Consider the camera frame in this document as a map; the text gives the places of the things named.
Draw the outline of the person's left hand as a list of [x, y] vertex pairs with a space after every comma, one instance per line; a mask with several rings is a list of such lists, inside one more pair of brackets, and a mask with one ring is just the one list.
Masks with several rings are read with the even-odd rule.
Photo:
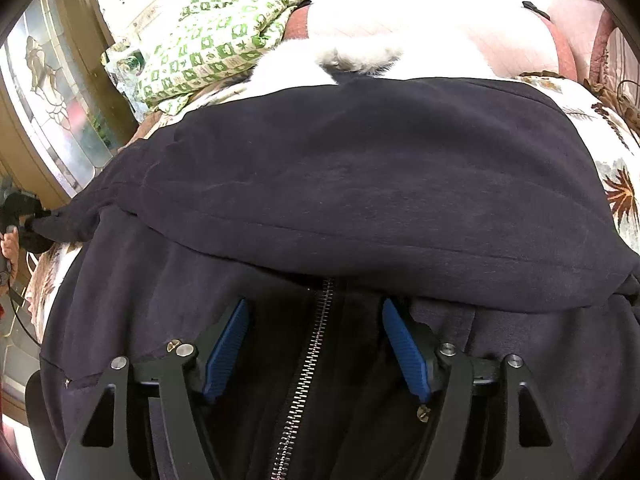
[[16, 278], [18, 269], [18, 256], [20, 255], [20, 243], [18, 242], [18, 229], [9, 226], [1, 235], [1, 285], [9, 286]]

